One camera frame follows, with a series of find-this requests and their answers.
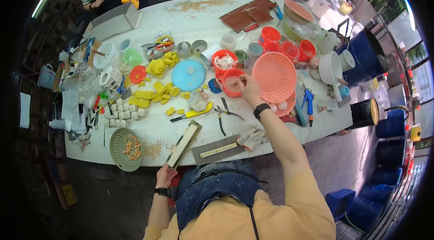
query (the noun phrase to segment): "red plate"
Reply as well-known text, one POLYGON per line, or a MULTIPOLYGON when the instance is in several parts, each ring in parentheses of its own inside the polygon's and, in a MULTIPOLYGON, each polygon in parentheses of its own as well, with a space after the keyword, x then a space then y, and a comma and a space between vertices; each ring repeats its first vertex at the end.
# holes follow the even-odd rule
POLYGON ((146 78, 146 68, 142 65, 135 66, 130 73, 130 81, 139 84, 146 78))

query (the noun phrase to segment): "white table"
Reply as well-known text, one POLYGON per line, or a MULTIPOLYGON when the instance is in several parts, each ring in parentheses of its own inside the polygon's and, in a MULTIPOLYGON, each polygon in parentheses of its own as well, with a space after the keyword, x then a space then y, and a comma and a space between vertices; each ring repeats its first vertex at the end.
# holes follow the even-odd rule
MULTIPOLYGON (((198 39, 203 39, 208 42, 208 46, 211 46, 214 43, 220 43, 221 36, 231 30, 219 20, 219 17, 250 1, 253 0, 173 0, 149 6, 140 10, 143 11, 144 15, 138 29, 112 37, 109 41, 119 46, 124 39, 130 38, 140 46, 147 40, 152 39, 154 34, 158 31, 171 31, 175 43, 179 43, 183 39, 190 43, 198 39)), ((280 5, 280 8, 283 9, 283 0, 276 0, 276 2, 280 5)), ((263 24, 263 26, 275 27, 277 22, 278 20, 274 19, 263 24)), ((282 24, 283 22, 280 23, 277 29, 282 35, 285 35, 282 24)), ((259 28, 248 32, 247 36, 238 43, 237 49, 245 50, 250 42, 257 41, 260 31, 259 28)), ((192 57, 191 59, 202 62, 199 58, 192 57)), ((214 71, 208 70, 205 82, 208 82, 214 77, 214 71)), ((300 143, 305 144, 352 125, 349 104, 335 110, 333 113, 328 111, 318 113, 316 108, 317 101, 322 99, 330 100, 330 97, 326 95, 327 85, 315 81, 310 77, 306 78, 302 74, 299 75, 299 77, 301 77, 305 85, 311 89, 312 93, 315 95, 313 101, 314 122, 312 128, 302 128, 294 123, 286 123, 300 143)), ((157 79, 152 78, 152 83, 146 83, 145 87, 141 87, 140 89, 153 90, 152 84, 155 81, 157 81, 157 79)), ((163 76, 161 82, 165 85, 170 81, 171 70, 163 76)), ((132 87, 133 91, 137 89, 138 87, 136 85, 132 87)), ((242 98, 230 98, 223 92, 216 95, 209 89, 207 89, 206 92, 209 95, 209 100, 214 103, 214 106, 219 105, 222 107, 220 98, 225 97, 229 110, 240 114, 246 119, 245 122, 242 122, 235 116, 222 115, 222 124, 227 136, 237 134, 237 130, 245 124, 258 125, 259 128, 263 128, 257 119, 254 118, 252 108, 242 98)), ((163 106, 160 103, 151 103, 146 118, 135 122, 130 120, 129 128, 139 135, 145 144, 142 166, 162 166, 169 156, 171 149, 191 120, 185 119, 171 123, 169 119, 177 115, 174 114, 171 117, 166 115, 165 111, 170 107, 174 107, 175 109, 183 108, 188 111, 187 101, 178 96, 176 98, 172 97, 172 99, 163 106)), ((201 115, 192 119, 203 126, 193 147, 225 138, 220 131, 217 113, 201 115)), ((109 141, 114 130, 115 128, 106 128, 106 146, 104 147, 104 120, 100 118, 99 130, 91 130, 91 144, 86 146, 82 152, 77 144, 66 139, 66 155, 69 158, 88 162, 114 164, 109 152, 109 141)), ((252 152, 245 151, 227 158, 225 161, 249 158, 271 152, 273 152, 273 149, 269 143, 266 143, 256 147, 252 152)), ((189 151, 182 160, 181 165, 193 164, 195 164, 195 161, 192 153, 189 151)))

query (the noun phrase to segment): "red plastic cup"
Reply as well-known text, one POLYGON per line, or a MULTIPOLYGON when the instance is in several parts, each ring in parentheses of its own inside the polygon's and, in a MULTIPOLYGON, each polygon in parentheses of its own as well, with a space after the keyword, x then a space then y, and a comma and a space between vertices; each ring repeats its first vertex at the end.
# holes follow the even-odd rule
POLYGON ((279 43, 274 42, 274 41, 265 42, 263 47, 264 47, 264 53, 268 53, 268 52, 283 53, 282 46, 280 46, 279 43))
POLYGON ((240 70, 240 69, 229 69, 227 70, 224 75, 223 75, 223 92, 228 95, 229 97, 232 98, 236 98, 241 96, 241 91, 240 92, 232 92, 230 91, 230 89, 227 88, 226 86, 226 79, 228 79, 229 77, 239 77, 241 74, 245 74, 244 71, 240 70))
POLYGON ((270 26, 266 26, 262 28, 261 36, 259 37, 259 44, 263 47, 265 42, 268 41, 279 41, 280 40, 280 33, 275 28, 272 28, 270 26))
POLYGON ((316 55, 315 46, 308 40, 302 40, 299 46, 299 60, 302 62, 309 61, 316 55))
POLYGON ((229 69, 219 69, 215 64, 214 64, 214 58, 216 56, 218 56, 219 58, 222 58, 226 55, 226 53, 233 59, 235 59, 236 61, 238 60, 238 58, 236 57, 236 54, 231 52, 230 50, 220 50, 214 53, 213 55, 213 66, 214 66, 214 71, 216 73, 216 78, 221 80, 221 78, 223 77, 223 75, 225 74, 225 72, 227 72, 229 69))
POLYGON ((286 55, 293 63, 294 60, 300 56, 297 46, 290 41, 284 41, 282 43, 283 54, 286 55))

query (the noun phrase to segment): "blue apron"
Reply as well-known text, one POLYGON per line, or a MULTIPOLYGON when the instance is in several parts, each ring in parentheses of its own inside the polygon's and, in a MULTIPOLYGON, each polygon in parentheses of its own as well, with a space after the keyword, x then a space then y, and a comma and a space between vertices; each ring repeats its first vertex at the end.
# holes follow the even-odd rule
POLYGON ((257 180, 256 172, 241 160, 187 171, 178 185, 178 199, 175 201, 179 233, 210 202, 231 196, 249 207, 256 239, 259 239, 252 210, 256 191, 260 189, 258 182, 262 181, 257 180))

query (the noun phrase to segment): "forearm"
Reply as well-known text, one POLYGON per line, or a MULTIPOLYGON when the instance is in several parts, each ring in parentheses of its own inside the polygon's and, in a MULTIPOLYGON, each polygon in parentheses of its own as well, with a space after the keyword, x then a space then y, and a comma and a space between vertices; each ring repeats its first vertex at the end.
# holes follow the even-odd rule
POLYGON ((151 211, 149 212, 148 226, 154 225, 163 229, 169 227, 169 203, 166 196, 154 194, 151 211))
POLYGON ((92 3, 85 4, 85 5, 83 6, 83 9, 86 10, 86 11, 89 11, 89 10, 90 10, 90 5, 91 5, 91 4, 92 4, 92 3))
POLYGON ((282 164, 285 181, 289 181, 298 171, 309 169, 302 145, 283 121, 270 109, 263 110, 260 117, 271 147, 282 164))

